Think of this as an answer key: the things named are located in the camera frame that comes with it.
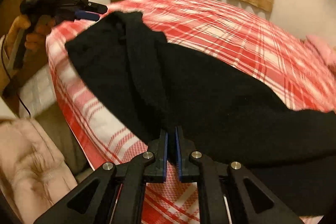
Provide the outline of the person's left hand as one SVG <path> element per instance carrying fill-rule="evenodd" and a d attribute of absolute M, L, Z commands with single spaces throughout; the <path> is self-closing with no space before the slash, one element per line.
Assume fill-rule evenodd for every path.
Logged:
<path fill-rule="evenodd" d="M 31 22 L 26 15 L 20 15 L 15 18 L 3 42 L 8 56 L 11 55 L 19 31 L 28 29 L 30 25 Z M 54 18 L 48 15 L 41 16 L 33 32 L 27 34 L 25 39 L 25 47 L 28 50 L 36 52 L 41 46 L 45 45 L 46 38 L 51 33 L 52 28 L 55 25 L 56 20 Z"/>

